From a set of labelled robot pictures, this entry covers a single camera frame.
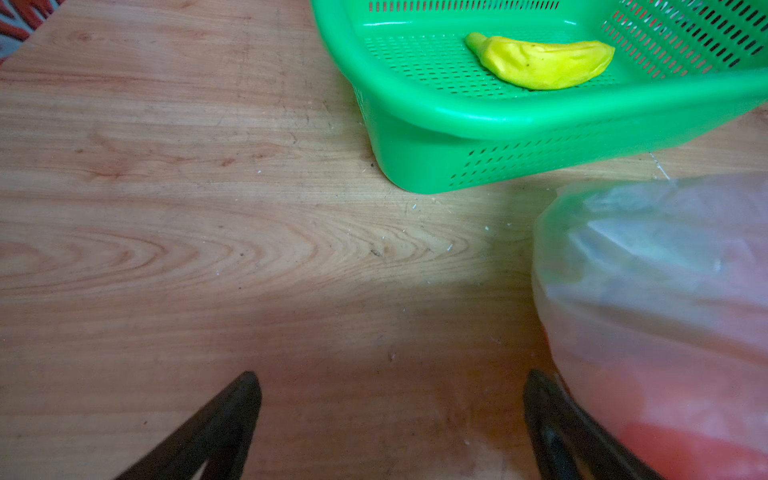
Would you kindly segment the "yellow toy banana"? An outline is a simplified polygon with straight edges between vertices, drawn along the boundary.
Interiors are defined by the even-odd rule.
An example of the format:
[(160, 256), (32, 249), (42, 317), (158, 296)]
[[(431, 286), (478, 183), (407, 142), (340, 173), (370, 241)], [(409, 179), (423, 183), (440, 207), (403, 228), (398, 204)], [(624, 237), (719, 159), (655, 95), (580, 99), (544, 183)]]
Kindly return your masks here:
[(536, 91), (563, 90), (600, 76), (615, 48), (599, 41), (535, 43), (470, 33), (466, 46), (497, 78)]

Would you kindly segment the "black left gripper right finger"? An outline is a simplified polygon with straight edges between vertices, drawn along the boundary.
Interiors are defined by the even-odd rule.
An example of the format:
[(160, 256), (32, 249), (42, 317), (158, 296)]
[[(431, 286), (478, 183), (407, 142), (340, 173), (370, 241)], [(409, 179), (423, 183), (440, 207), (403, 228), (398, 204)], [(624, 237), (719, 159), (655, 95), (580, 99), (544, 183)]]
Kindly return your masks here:
[(529, 371), (524, 419), (543, 479), (659, 479), (661, 476), (579, 407), (545, 373)]

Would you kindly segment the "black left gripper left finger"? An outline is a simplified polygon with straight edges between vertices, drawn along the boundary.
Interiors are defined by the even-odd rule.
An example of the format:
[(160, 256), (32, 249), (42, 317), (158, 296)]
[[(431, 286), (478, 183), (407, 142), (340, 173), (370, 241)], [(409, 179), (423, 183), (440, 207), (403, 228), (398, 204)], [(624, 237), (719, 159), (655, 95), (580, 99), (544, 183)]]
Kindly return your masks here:
[(239, 479), (260, 412), (258, 377), (245, 371), (120, 479)]

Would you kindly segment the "pink translucent plastic bag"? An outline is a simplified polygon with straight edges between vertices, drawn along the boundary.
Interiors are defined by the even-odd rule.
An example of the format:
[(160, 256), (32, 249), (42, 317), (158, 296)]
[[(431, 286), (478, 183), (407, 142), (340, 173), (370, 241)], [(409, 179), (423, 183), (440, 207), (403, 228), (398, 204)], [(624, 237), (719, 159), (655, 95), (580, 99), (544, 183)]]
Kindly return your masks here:
[(576, 403), (664, 478), (765, 478), (766, 174), (574, 184), (533, 240)]

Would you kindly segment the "green plastic perforated basket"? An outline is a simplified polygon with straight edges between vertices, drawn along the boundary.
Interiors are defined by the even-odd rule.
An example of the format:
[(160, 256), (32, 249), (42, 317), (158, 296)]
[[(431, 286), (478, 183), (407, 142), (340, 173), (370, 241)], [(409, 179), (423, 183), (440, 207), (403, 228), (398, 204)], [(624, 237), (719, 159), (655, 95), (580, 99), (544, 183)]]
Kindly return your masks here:
[[(316, 1), (380, 170), (421, 194), (674, 148), (767, 99), (763, 1)], [(470, 33), (597, 40), (599, 77), (528, 91), (487, 71)]]

